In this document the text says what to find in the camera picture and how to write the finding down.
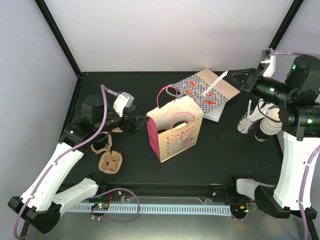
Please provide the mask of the cream pink Cakes paper bag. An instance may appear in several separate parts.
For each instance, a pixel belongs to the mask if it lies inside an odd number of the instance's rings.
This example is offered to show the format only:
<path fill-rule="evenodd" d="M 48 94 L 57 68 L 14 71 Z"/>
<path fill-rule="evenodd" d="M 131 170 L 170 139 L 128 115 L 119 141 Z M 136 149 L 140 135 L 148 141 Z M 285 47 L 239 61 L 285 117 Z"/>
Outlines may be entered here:
<path fill-rule="evenodd" d="M 204 112 L 191 97 L 175 96 L 146 116 L 150 146 L 163 163 L 197 143 Z"/>

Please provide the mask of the white straw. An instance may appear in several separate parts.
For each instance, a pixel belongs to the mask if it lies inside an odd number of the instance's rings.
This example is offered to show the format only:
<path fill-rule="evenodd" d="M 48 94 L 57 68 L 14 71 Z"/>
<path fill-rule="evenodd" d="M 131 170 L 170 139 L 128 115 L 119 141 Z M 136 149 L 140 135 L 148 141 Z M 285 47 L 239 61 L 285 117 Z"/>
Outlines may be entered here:
<path fill-rule="evenodd" d="M 205 97 L 208 92 L 211 91 L 214 86 L 216 86 L 224 77 L 226 77 L 228 71 L 223 72 L 203 93 L 202 95 Z"/>

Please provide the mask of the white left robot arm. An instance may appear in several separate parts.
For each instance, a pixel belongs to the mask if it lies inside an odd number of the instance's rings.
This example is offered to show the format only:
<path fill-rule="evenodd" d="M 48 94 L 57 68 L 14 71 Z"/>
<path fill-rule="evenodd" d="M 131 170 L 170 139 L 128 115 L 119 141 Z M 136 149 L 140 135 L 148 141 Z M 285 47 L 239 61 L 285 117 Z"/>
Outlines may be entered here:
<path fill-rule="evenodd" d="M 50 232 L 62 215 L 80 202 L 94 197 L 103 199 L 106 185 L 91 178 L 58 193 L 58 189 L 74 165 L 88 148 L 102 151 L 111 146 L 111 132 L 137 133 L 149 117 L 134 115 L 133 97 L 117 93 L 113 103 L 101 94 L 89 95 L 81 104 L 80 114 L 68 125 L 55 151 L 33 184 L 21 195 L 13 196 L 8 206 L 18 217 L 42 234 Z"/>

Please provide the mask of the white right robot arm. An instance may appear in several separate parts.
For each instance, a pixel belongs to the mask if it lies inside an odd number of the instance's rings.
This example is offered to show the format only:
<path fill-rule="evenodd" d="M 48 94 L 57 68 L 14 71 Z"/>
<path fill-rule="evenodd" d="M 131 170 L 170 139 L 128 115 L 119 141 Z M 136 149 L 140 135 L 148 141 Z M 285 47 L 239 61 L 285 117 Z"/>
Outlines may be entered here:
<path fill-rule="evenodd" d="M 228 198 L 244 196 L 255 201 L 264 213 L 286 219 L 290 215 L 315 218 L 310 190 L 320 152 L 320 59 L 299 54 L 293 60 L 284 82 L 265 76 L 260 69 L 229 70 L 227 78 L 237 89 L 250 93 L 279 108 L 284 153 L 277 185 L 250 178 L 234 178 Z"/>

